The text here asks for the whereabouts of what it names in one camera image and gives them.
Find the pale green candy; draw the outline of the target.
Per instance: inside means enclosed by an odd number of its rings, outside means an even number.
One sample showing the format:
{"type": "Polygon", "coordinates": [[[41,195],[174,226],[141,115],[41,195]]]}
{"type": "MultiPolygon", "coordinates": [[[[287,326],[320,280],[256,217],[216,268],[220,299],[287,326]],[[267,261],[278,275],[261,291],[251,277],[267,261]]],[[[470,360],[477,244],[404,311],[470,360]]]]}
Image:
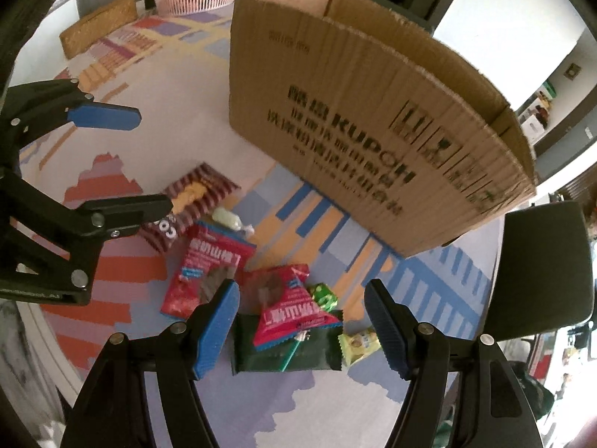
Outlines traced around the pale green candy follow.
{"type": "Polygon", "coordinates": [[[254,235],[254,228],[251,224],[244,224],[237,214],[222,206],[218,206],[213,210],[212,220],[235,233],[243,234],[246,238],[254,235]]]}

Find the black chair right side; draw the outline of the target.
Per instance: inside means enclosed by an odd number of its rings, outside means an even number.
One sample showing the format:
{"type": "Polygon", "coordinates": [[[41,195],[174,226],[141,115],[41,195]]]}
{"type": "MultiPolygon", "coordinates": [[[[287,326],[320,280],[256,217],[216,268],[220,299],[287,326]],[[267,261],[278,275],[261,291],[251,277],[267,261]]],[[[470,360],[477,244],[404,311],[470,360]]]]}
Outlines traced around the black chair right side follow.
{"type": "Polygon", "coordinates": [[[591,318],[594,299],[580,204],[567,200],[505,215],[485,334],[505,341],[575,326],[591,318]]]}

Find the brown cardboard box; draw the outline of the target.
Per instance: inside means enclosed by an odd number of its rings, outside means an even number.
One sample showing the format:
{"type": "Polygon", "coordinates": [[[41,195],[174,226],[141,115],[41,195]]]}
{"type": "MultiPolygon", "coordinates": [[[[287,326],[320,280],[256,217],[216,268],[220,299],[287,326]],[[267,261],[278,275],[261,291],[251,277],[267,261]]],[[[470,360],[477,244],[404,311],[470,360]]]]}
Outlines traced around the brown cardboard box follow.
{"type": "Polygon", "coordinates": [[[504,96],[371,0],[236,0],[230,124],[403,256],[535,192],[504,96]]]}

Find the red hawthorn snack pack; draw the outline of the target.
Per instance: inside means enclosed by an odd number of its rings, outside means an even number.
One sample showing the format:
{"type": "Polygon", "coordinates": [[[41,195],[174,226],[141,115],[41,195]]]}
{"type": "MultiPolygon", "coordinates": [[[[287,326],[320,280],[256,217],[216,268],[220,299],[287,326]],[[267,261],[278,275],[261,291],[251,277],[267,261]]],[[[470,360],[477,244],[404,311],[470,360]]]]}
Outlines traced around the red hawthorn snack pack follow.
{"type": "Polygon", "coordinates": [[[199,304],[212,300],[226,279],[235,279],[256,246],[239,234],[200,221],[189,233],[183,261],[170,281],[161,313],[186,320],[199,304]]]}

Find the red pink snack pack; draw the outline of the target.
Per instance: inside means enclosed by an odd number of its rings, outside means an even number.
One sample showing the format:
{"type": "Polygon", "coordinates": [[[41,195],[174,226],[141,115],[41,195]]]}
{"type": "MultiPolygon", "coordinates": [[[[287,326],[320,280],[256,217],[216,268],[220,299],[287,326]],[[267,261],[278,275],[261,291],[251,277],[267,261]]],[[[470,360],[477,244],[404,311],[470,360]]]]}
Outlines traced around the red pink snack pack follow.
{"type": "Polygon", "coordinates": [[[300,332],[336,328],[341,321],[322,309],[307,290],[307,264],[290,264],[244,272],[241,276],[242,314],[259,316],[253,346],[264,350],[300,332]]]}

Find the woven straw mat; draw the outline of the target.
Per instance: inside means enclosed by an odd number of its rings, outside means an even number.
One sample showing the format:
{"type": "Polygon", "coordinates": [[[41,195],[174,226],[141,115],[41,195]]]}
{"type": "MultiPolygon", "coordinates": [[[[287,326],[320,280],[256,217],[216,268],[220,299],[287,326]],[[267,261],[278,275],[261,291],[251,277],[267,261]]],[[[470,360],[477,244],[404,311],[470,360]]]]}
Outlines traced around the woven straw mat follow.
{"type": "Polygon", "coordinates": [[[65,57],[70,60],[86,52],[100,38],[137,18],[135,0],[113,0],[97,8],[59,35],[65,57]]]}

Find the green lollipop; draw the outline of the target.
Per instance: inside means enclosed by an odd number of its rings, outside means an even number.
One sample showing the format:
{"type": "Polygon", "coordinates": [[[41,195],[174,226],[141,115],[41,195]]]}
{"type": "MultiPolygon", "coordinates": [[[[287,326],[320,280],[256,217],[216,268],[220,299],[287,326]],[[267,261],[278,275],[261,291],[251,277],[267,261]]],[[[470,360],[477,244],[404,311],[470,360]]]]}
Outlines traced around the green lollipop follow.
{"type": "MultiPolygon", "coordinates": [[[[307,291],[311,294],[312,299],[316,304],[318,304],[318,307],[321,308],[322,311],[333,311],[337,305],[337,296],[325,283],[310,285],[307,287],[307,291]]],[[[293,356],[296,355],[297,350],[300,348],[300,345],[303,344],[308,338],[310,338],[309,331],[301,331],[297,333],[293,339],[293,345],[291,346],[290,351],[288,351],[286,357],[279,366],[280,372],[284,372],[287,369],[288,365],[290,365],[290,362],[293,359],[293,356]]]]}

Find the dark green snack pack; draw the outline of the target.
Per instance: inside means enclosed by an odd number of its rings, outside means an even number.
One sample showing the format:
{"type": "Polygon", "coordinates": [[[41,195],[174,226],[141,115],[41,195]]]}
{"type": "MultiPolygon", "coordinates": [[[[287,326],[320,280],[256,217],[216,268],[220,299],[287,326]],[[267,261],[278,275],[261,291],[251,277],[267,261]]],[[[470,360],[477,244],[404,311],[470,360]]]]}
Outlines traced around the dark green snack pack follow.
{"type": "Polygon", "coordinates": [[[332,311],[337,326],[316,328],[303,342],[295,339],[257,350],[253,345],[259,316],[238,314],[233,324],[232,372],[294,372],[342,369],[339,336],[343,333],[343,312],[332,311]]]}

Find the brown striped Costa snack pack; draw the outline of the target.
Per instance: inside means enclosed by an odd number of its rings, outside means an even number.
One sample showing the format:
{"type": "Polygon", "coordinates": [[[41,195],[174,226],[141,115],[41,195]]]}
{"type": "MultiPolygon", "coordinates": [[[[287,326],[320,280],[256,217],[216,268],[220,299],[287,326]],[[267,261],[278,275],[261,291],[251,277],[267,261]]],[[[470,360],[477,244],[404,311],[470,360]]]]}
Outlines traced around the brown striped Costa snack pack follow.
{"type": "Polygon", "coordinates": [[[202,162],[163,190],[172,201],[171,211],[159,221],[143,224],[139,235],[165,254],[197,221],[239,189],[227,176],[202,162]]]}

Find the colourful patterned tablecloth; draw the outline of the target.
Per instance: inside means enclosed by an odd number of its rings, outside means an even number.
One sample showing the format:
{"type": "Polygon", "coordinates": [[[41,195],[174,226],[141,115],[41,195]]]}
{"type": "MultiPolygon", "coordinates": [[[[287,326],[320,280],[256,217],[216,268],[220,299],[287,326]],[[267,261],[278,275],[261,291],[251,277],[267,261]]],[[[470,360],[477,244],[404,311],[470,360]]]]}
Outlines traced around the colourful patterned tablecloth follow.
{"type": "MultiPolygon", "coordinates": [[[[376,277],[420,320],[448,335],[476,334],[499,221],[405,259],[235,134],[228,124],[230,10],[148,16],[74,59],[59,40],[67,24],[61,12],[43,21],[18,56],[14,82],[71,79],[99,101],[138,108],[143,119],[131,131],[69,124],[31,144],[20,158],[31,184],[69,207],[171,189],[182,212],[209,194],[193,171],[213,168],[230,182],[219,205],[254,230],[249,267],[307,265],[314,282],[335,291],[349,331],[366,327],[362,294],[376,277]]],[[[223,350],[197,389],[223,447],[379,447],[407,385],[381,353],[341,371],[237,374],[223,350]]]]}

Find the yellow green candy pack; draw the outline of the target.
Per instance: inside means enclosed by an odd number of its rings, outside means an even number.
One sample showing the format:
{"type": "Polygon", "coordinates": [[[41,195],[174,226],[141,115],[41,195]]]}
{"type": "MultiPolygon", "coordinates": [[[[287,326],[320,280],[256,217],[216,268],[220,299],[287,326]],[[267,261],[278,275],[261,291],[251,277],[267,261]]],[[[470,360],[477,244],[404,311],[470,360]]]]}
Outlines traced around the yellow green candy pack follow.
{"type": "Polygon", "coordinates": [[[347,367],[351,367],[381,349],[381,342],[379,342],[378,334],[373,327],[368,327],[353,335],[343,333],[338,337],[338,342],[344,364],[347,367]]]}

